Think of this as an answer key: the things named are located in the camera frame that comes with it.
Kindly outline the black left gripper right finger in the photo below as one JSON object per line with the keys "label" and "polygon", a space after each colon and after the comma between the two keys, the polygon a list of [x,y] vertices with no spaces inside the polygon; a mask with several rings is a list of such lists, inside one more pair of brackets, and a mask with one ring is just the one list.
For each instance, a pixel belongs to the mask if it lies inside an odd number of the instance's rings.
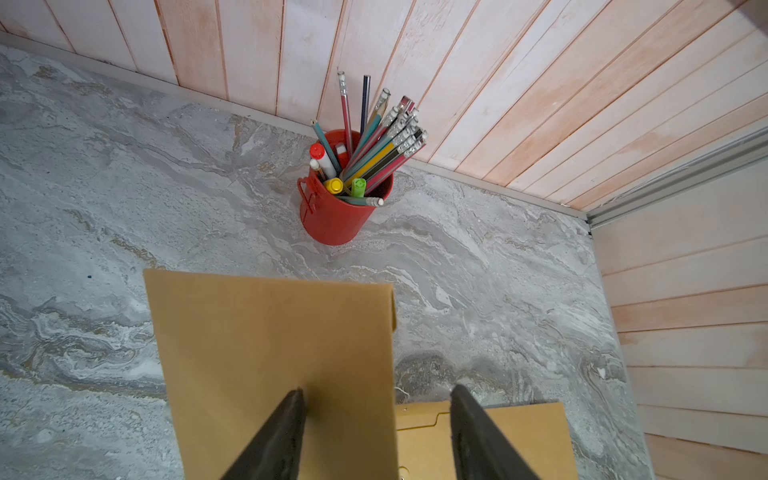
{"label": "black left gripper right finger", "polygon": [[451,391],[450,425],[458,479],[538,479],[464,385]]}

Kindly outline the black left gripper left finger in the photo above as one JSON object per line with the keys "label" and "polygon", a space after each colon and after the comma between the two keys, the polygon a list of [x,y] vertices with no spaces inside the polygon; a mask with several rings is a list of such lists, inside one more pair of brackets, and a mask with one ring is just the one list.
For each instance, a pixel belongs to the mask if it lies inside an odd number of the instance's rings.
{"label": "black left gripper left finger", "polygon": [[296,480],[306,416],[302,389],[289,391],[222,479]]}

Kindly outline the brown kraft file bag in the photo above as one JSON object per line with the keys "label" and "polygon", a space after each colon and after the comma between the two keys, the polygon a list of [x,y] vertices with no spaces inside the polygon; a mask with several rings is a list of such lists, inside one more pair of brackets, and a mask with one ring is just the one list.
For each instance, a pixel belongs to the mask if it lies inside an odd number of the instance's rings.
{"label": "brown kraft file bag", "polygon": [[[395,408],[402,479],[454,479],[450,403]],[[578,470],[560,402],[488,408],[486,413],[541,479],[576,479]]]}
{"label": "brown kraft file bag", "polygon": [[307,405],[303,479],[394,479],[389,284],[148,270],[185,476],[218,479],[286,394]]}

